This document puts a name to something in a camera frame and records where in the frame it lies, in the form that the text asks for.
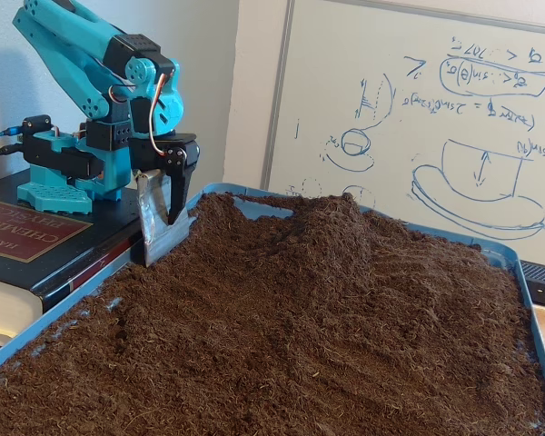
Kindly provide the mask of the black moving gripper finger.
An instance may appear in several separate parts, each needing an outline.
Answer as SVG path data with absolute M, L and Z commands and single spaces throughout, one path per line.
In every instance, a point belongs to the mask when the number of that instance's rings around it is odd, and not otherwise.
M 193 172 L 198 162 L 197 145 L 176 145 L 164 158 L 164 170 L 171 179 L 168 223 L 174 224 L 185 207 Z

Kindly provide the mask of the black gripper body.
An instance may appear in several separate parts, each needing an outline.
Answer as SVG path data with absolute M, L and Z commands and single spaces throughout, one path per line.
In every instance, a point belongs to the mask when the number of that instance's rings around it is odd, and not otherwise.
M 195 167 L 200 156 L 195 134 L 169 133 L 155 136 L 154 140 L 163 154 L 153 148 L 148 137 L 129 139 L 131 166 L 134 170 L 161 170 L 174 175 L 182 174 L 188 167 Z

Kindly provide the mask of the grey metal blade gripper finger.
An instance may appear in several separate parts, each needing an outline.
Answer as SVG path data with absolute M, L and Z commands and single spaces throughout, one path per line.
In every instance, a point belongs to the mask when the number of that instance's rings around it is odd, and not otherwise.
M 144 262 L 150 267 L 185 240 L 193 220 L 186 207 L 168 223 L 171 208 L 171 178 L 160 170 L 139 173 L 137 186 L 138 213 L 144 239 Z

